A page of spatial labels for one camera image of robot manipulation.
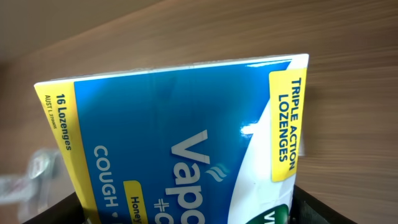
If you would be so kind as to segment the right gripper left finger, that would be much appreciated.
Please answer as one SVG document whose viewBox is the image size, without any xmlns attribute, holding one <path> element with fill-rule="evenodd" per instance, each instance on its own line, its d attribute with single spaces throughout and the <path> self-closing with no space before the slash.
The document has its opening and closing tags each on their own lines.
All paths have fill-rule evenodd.
<svg viewBox="0 0 398 224">
<path fill-rule="evenodd" d="M 83 224 L 85 221 L 81 203 L 76 193 L 72 193 L 23 224 Z"/>
</svg>

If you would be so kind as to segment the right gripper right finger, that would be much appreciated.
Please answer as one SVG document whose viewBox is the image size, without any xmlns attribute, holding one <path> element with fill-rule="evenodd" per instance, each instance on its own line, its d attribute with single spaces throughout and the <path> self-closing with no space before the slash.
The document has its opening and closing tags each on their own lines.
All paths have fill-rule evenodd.
<svg viewBox="0 0 398 224">
<path fill-rule="evenodd" d="M 289 224 L 356 224 L 356 222 L 295 185 Z"/>
</svg>

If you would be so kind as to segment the blue VapoDrops lozenge box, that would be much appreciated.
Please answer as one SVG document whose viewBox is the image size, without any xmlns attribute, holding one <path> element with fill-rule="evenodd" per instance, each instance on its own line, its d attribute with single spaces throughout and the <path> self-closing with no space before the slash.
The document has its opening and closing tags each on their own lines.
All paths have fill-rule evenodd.
<svg viewBox="0 0 398 224">
<path fill-rule="evenodd" d="M 287 223 L 308 54 L 36 83 L 90 223 Z"/>
</svg>

